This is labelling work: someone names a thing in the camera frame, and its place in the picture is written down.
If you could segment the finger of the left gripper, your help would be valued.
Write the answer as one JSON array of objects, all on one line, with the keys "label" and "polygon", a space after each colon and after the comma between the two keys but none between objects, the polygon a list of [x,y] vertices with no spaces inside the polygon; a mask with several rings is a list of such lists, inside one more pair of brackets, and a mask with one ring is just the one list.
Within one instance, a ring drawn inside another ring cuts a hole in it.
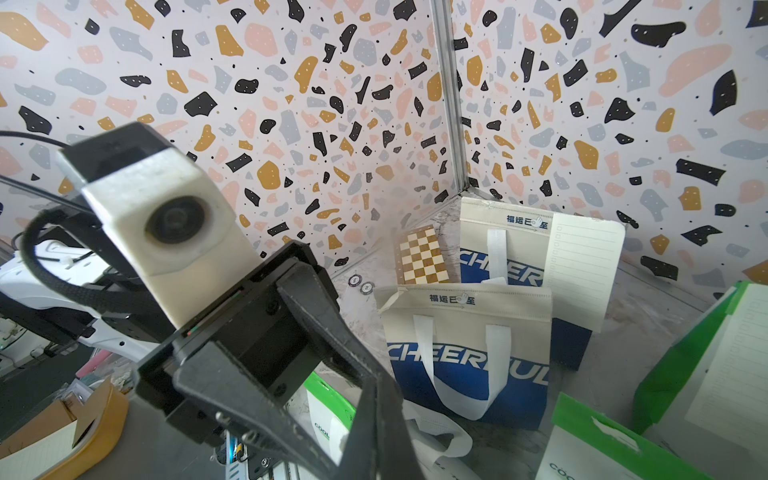
[{"label": "finger of the left gripper", "polygon": [[278,404],[217,342],[188,357],[172,376],[173,386],[237,434],[243,443],[329,479],[336,464],[291,414]]},{"label": "finger of the left gripper", "polygon": [[294,264],[277,280],[276,288],[297,323],[310,336],[322,362],[332,370],[361,390],[365,379],[388,373],[349,329],[313,267],[301,262]]}]

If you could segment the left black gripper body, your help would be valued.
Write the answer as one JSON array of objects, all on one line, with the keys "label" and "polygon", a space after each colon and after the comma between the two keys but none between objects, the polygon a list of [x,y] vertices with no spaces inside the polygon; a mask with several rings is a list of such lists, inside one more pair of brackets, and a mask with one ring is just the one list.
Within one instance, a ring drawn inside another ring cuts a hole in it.
[{"label": "left black gripper body", "polygon": [[291,241],[146,356],[135,375],[137,395],[163,413],[165,421],[198,444],[219,447],[224,427],[173,384],[175,371],[206,344],[219,344],[245,371],[285,405],[309,373],[330,352],[319,334],[293,316],[275,285],[295,263],[309,265],[331,299],[338,294],[310,246]]}]

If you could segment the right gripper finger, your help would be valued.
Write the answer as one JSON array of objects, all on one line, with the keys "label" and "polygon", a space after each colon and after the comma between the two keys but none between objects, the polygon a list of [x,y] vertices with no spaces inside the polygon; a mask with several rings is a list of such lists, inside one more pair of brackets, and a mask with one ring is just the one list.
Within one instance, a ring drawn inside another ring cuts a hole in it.
[{"label": "right gripper finger", "polygon": [[394,378],[388,373],[364,380],[356,415],[335,477],[423,477],[403,416],[403,397]]}]

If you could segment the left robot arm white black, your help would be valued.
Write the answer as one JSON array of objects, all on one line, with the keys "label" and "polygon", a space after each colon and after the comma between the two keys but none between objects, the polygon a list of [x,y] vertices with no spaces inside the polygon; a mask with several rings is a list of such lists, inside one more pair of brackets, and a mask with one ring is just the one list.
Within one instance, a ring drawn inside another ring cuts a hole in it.
[{"label": "left robot arm white black", "polygon": [[[290,241],[267,259],[223,243],[207,262],[192,249],[200,215],[178,211],[138,230],[144,253],[171,280],[165,292],[140,279],[126,259],[115,276],[82,286],[55,274],[37,254],[40,233],[66,226],[72,209],[38,214],[23,232],[20,259],[35,279],[18,303],[26,308],[84,308],[123,334],[156,340],[138,366],[141,398],[176,430],[220,446],[225,433],[260,459],[298,464],[320,479],[415,479],[421,474],[394,378],[344,322],[337,292],[311,248]],[[333,461],[287,413],[285,405],[324,364],[362,391],[346,448]]]}]

